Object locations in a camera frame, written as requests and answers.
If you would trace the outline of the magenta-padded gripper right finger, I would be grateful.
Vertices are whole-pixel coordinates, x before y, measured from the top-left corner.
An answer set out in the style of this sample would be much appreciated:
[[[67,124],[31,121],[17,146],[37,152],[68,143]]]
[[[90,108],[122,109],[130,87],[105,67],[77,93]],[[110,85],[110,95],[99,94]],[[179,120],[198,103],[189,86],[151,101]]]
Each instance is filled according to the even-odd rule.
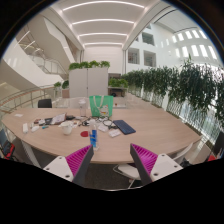
[[[130,154],[137,167],[143,185],[147,185],[182,169],[168,155],[157,155],[133,143],[130,144]]]

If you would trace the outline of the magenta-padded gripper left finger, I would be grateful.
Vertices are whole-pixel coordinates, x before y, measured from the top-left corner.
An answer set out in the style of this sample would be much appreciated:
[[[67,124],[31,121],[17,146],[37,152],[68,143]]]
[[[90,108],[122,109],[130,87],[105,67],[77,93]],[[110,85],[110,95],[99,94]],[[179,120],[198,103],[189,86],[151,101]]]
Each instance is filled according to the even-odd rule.
[[[93,146],[88,145],[66,157],[56,157],[44,167],[44,170],[73,182],[76,185],[83,186],[85,175],[93,155]]]

